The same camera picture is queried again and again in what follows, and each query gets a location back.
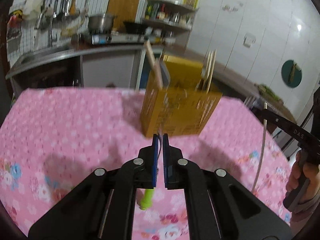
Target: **wooden cutting board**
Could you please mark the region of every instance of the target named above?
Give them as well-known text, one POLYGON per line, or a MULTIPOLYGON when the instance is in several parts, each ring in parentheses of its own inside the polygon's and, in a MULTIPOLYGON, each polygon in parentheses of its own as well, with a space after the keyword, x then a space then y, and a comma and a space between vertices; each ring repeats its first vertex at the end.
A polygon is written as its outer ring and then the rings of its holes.
POLYGON ((113 28, 124 31, 123 21, 135 22, 140 0, 109 0, 107 13, 117 16, 113 28))

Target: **green round plate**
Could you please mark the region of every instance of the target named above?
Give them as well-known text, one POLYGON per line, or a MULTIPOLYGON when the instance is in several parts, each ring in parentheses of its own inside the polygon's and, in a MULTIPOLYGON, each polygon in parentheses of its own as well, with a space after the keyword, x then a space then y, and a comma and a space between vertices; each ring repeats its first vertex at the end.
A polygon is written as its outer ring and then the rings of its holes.
POLYGON ((291 88, 297 87, 301 83, 301 79, 302 79, 302 71, 297 66, 296 70, 294 71, 293 79, 290 82, 291 71, 292 71, 292 67, 294 64, 295 64, 295 62, 292 59, 287 60, 283 64, 282 69, 281 69, 281 76, 282 76, 283 82, 288 87, 291 87, 291 88))

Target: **stainless steel pot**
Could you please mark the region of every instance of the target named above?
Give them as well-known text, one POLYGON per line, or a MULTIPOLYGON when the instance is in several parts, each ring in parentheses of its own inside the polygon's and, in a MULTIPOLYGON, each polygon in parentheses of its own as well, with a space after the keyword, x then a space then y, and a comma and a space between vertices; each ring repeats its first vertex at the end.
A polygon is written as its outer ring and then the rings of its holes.
POLYGON ((112 30, 113 20, 116 16, 108 13, 93 15, 89 17, 88 29, 89 32, 106 33, 112 30))

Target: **pink tablecloth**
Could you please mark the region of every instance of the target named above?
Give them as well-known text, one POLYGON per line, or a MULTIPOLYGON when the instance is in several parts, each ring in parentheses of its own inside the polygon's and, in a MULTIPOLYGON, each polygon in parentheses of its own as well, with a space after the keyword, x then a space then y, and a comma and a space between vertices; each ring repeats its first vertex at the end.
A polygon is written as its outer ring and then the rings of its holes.
MULTIPOLYGON (((119 168, 151 145, 140 132, 143 94, 129 90, 26 90, 0 129, 0 200, 28 234, 31 225, 95 168, 119 168)), ((169 138, 201 168, 224 168, 248 189, 262 125, 241 101, 223 97, 199 136, 169 138)), ((189 239, 182 190, 167 191, 159 163, 153 207, 136 206, 133 239, 189 239)), ((285 221, 289 165, 269 135, 256 196, 285 221)))

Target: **white tile wall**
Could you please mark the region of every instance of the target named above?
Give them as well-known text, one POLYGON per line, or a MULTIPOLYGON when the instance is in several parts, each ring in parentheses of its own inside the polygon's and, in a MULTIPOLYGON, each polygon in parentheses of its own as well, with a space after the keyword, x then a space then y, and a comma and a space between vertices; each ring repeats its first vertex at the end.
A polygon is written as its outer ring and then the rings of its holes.
MULTIPOLYGON (((145 0, 140 0, 138 12, 137 12, 137 19, 140 19, 141 13, 142 13, 142 7, 145 0)), ((18 9, 23 8, 25 3, 25 0, 14 0, 13 5, 10 8, 10 12, 18 9)), ((82 10, 84 8, 84 0, 77 0, 77 8, 82 10)), ((99 13, 104 13, 107 9, 108 0, 89 0, 88 6, 89 11, 88 15, 94 15, 99 13)), ((33 36, 36 34, 36 31, 34 30, 34 24, 35 22, 23 22, 22 24, 22 36, 21 39, 16 39, 14 41, 10 41, 7 44, 7 52, 8 52, 8 61, 10 62, 10 65, 13 66, 13 64, 17 61, 17 59, 24 53, 35 50, 35 49, 42 49, 47 46, 47 39, 48 39, 48 31, 39 31, 39 38, 37 41, 33 40, 33 36)), ((78 26, 80 24, 80 18, 73 21, 71 24, 69 24, 67 27, 73 27, 78 26)), ((83 25, 78 27, 78 32, 82 32, 87 29, 88 19, 85 20, 83 25)), ((60 36, 61 29, 63 28, 62 24, 59 25, 53 25, 52 35, 55 36, 57 34, 58 42, 56 44, 63 44, 66 42, 69 42, 69 38, 63 38, 60 36)))
POLYGON ((320 73, 320 15, 311 0, 201 0, 199 14, 188 48, 203 54, 217 49, 218 62, 248 81, 269 85, 299 116, 320 73), (225 5, 237 11, 223 10, 225 5), (243 46, 246 33, 256 36, 249 49, 243 46), (282 64, 289 59, 302 68, 295 89, 281 78, 282 64))

